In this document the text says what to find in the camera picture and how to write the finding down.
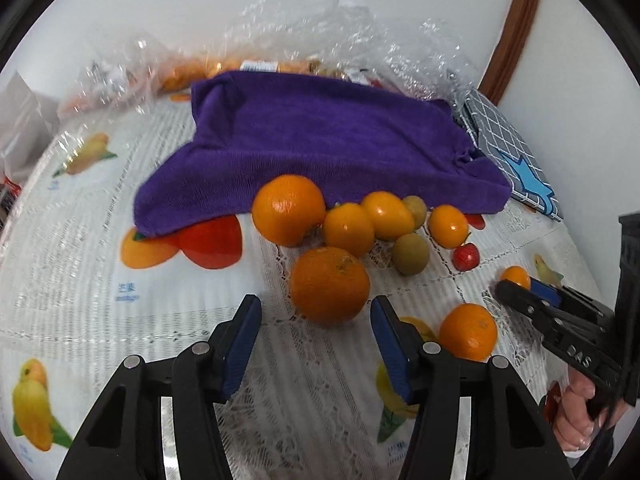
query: metal screw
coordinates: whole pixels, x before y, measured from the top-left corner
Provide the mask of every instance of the metal screw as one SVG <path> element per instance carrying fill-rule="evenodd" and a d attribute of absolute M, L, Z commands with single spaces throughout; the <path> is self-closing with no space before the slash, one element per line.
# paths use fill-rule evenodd
<path fill-rule="evenodd" d="M 427 354 L 436 355 L 440 353 L 440 345 L 434 341 L 427 341 L 424 345 L 422 345 L 422 349 Z"/>
<path fill-rule="evenodd" d="M 196 355 L 203 355 L 209 351 L 209 343 L 199 341 L 191 347 L 191 351 Z"/>
<path fill-rule="evenodd" d="M 127 356 L 122 364 L 124 364 L 125 368 L 135 368 L 140 364 L 140 357 L 137 355 Z"/>
<path fill-rule="evenodd" d="M 502 368 L 503 370 L 509 367 L 509 362 L 507 361 L 507 358 L 501 355 L 497 355 L 496 357 L 491 359 L 491 362 L 496 368 Z"/>

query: blue gripper pad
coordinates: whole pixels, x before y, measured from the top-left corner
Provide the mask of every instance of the blue gripper pad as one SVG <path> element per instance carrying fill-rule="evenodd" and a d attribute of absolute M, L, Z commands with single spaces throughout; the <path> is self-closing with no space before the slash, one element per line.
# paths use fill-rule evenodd
<path fill-rule="evenodd" d="M 560 296 L 552 286 L 545 285 L 534 278 L 531 279 L 531 292 L 541 300 L 548 301 L 551 306 L 557 307 L 561 303 Z"/>
<path fill-rule="evenodd" d="M 403 330 L 403 325 L 407 323 L 398 319 L 386 296 L 377 296 L 371 302 L 370 318 L 371 328 L 391 384 L 404 402 L 413 404 L 414 390 L 409 379 L 412 365 L 415 364 L 418 356 L 417 348 L 412 345 L 418 343 L 421 346 L 422 338 L 413 325 L 409 324 L 408 327 L 414 329 L 417 340 L 411 337 L 409 330 Z M 408 332 L 408 340 L 404 339 L 405 332 Z"/>
<path fill-rule="evenodd" d="M 257 296 L 247 294 L 226 330 L 224 341 L 217 346 L 215 355 L 224 359 L 222 370 L 222 396 L 229 399 L 240 384 L 246 365 L 254 349 L 255 339 L 262 323 L 262 305 Z"/>

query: printed orange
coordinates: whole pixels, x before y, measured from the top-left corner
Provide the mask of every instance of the printed orange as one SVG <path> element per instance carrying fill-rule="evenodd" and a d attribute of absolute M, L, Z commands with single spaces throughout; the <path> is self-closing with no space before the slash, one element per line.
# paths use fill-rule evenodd
<path fill-rule="evenodd" d="M 494 318 L 483 306 L 463 303 L 440 325 L 438 342 L 456 357 L 484 361 L 498 339 Z"/>
<path fill-rule="evenodd" d="M 392 193 L 369 193 L 362 200 L 362 206 L 373 220 L 376 238 L 393 241 L 414 231 L 414 215 L 406 204 Z"/>
<path fill-rule="evenodd" d="M 433 239 L 445 249 L 460 247 L 469 236 L 469 223 L 462 212 L 452 205 L 439 205 L 427 222 Z"/>
<path fill-rule="evenodd" d="M 304 176 L 286 174 L 260 188 L 251 213 L 255 228 L 268 241 L 295 247 L 322 224 L 326 207 L 316 184 Z"/>
<path fill-rule="evenodd" d="M 521 266 L 514 265 L 508 269 L 504 269 L 500 275 L 500 279 L 510 280 L 513 283 L 523 286 L 527 290 L 531 289 L 531 277 L 526 269 Z"/>
<path fill-rule="evenodd" d="M 129 229 L 120 245 L 120 259 L 129 269 L 148 269 L 160 265 L 180 250 L 175 236 L 142 238 L 135 227 Z"/>
<path fill-rule="evenodd" d="M 322 236 L 325 245 L 344 249 L 359 258 L 372 250 L 376 230 L 373 220 L 360 204 L 346 203 L 326 214 Z"/>
<path fill-rule="evenodd" d="M 332 325 L 357 316 L 369 297 L 362 263 L 337 247 L 319 247 L 296 261 L 289 279 L 291 302 L 307 319 Z"/>

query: black device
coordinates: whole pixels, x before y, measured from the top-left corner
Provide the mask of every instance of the black device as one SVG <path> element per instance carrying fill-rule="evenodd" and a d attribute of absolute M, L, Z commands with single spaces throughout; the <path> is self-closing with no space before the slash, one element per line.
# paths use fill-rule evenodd
<path fill-rule="evenodd" d="M 547 350 L 593 381 L 596 396 L 588 401 L 587 409 L 594 419 L 618 389 L 631 406 L 640 394 L 640 370 L 630 365 L 640 355 L 640 213 L 621 216 L 620 223 L 615 316 L 600 302 L 568 286 L 556 288 L 532 279 L 530 290 L 508 280 L 495 287 L 498 301 L 532 320 Z"/>

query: blue star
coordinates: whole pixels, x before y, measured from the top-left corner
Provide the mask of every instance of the blue star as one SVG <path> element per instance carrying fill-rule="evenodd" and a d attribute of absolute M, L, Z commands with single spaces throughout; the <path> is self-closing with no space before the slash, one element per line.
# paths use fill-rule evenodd
<path fill-rule="evenodd" d="M 550 200 L 551 197 L 555 195 L 554 190 L 551 189 L 547 184 L 542 182 L 538 177 L 536 177 L 530 165 L 527 164 L 527 161 L 524 160 L 524 157 L 522 155 L 520 156 L 519 160 L 516 161 L 511 158 L 511 155 L 504 153 L 502 150 L 497 151 L 520 179 L 522 190 L 538 195 L 545 205 L 544 214 L 550 215 L 554 209 L 554 206 Z"/>

